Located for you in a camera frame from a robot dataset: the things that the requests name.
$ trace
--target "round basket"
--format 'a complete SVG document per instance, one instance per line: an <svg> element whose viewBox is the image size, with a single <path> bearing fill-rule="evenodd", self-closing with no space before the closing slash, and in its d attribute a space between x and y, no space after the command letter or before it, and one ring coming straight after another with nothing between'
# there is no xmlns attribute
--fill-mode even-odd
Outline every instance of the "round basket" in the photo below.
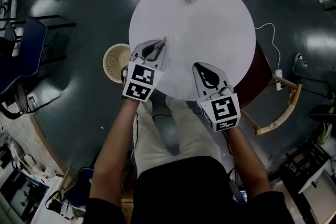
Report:
<svg viewBox="0 0 336 224"><path fill-rule="evenodd" d="M131 49L127 44L116 44L107 50L103 59L105 74L116 83L121 81L121 69L123 69L131 57Z"/></svg>

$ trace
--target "person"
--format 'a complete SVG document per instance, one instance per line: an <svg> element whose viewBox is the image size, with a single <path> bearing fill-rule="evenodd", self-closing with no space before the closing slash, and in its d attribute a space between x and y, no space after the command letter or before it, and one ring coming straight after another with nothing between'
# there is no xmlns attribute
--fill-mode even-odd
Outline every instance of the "person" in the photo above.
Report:
<svg viewBox="0 0 336 224"><path fill-rule="evenodd" d="M84 224L124 223L122 173L133 132L138 180L131 223L294 223L284 195L238 127L225 131L248 203L233 200L218 145L186 102L167 97L180 139L170 154L152 119L152 103L125 98L94 166Z"/></svg>

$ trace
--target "white pants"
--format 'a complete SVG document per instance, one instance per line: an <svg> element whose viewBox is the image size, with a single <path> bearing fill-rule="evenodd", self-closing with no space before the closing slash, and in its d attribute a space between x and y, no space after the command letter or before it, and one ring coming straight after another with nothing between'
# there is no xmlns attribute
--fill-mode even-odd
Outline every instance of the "white pants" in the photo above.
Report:
<svg viewBox="0 0 336 224"><path fill-rule="evenodd" d="M133 123L133 141L137 144L134 157L138 176L148 169L196 156L210 156L222 163L218 145L187 103L171 97L166 98L166 103L177 124L180 154L174 156L164 146L152 119L152 102L141 102L137 110L138 142L136 118Z"/></svg>

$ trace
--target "black shirt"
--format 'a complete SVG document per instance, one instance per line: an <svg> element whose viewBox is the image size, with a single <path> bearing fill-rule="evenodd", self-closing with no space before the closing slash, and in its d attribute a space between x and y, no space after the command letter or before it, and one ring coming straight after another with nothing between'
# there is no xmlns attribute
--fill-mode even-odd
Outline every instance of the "black shirt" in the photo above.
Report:
<svg viewBox="0 0 336 224"><path fill-rule="evenodd" d="M284 195L268 192L240 206L217 160L193 157L144 171L136 183L132 223L294 223ZM84 224L124 223L121 209L90 199Z"/></svg>

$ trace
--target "desk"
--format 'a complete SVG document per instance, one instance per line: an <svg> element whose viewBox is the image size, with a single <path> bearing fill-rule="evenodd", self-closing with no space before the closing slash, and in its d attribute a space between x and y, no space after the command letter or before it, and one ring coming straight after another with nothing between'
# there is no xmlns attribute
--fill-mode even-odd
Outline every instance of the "desk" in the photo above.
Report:
<svg viewBox="0 0 336 224"><path fill-rule="evenodd" d="M248 71L255 52L255 29L242 0L140 0L133 13L131 50L147 40L167 37L164 75L157 89L196 101L195 62L222 69L234 87Z"/></svg>

